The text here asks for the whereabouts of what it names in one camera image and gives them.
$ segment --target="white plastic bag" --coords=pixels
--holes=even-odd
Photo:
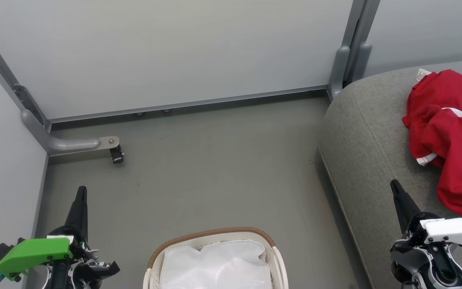
[[[160,289],[272,289],[265,247],[244,240],[167,249]]]

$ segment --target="gray ottoman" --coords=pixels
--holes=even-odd
[[[398,179],[422,211],[457,215],[438,201],[440,169],[422,167],[409,152],[402,123],[418,68],[454,69],[462,62],[423,65],[374,75],[347,86],[326,113],[320,153],[372,287],[399,289],[390,271],[392,243],[401,237],[390,181]],[[462,265],[462,248],[454,252]]]

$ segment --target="red cloth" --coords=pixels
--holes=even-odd
[[[438,198],[462,215],[462,75],[447,70],[424,77],[409,94],[403,122],[416,159],[438,156],[431,161],[443,168]]]

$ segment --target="robotic arm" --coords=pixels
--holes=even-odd
[[[451,252],[462,246],[462,218],[421,212],[397,180],[390,183],[402,239],[392,248],[392,274],[413,289],[462,289],[462,267]]]
[[[21,274],[38,265],[47,267],[43,289],[98,289],[103,279],[117,274],[117,263],[104,263],[88,245],[87,188],[79,187],[65,224],[46,238],[0,244],[0,282],[19,282]]]

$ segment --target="white basket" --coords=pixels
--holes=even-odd
[[[171,247],[190,246],[200,250],[206,245],[234,240],[253,240],[266,250],[266,262],[270,268],[273,289],[288,289],[288,277],[283,258],[275,243],[265,232],[252,227],[234,227],[200,232],[175,238],[161,245],[151,256],[144,276],[142,289],[160,289],[160,271],[165,250]]]

